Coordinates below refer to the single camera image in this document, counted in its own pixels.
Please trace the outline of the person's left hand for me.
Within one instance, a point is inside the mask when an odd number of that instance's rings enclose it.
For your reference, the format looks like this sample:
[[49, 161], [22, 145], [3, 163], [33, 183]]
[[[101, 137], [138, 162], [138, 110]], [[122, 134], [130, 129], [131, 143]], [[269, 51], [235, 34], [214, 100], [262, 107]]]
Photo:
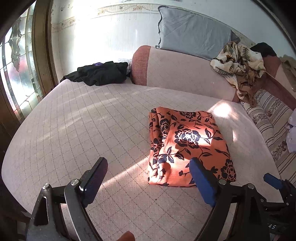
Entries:
[[135, 236], [130, 231], [127, 231], [117, 241], [135, 241]]

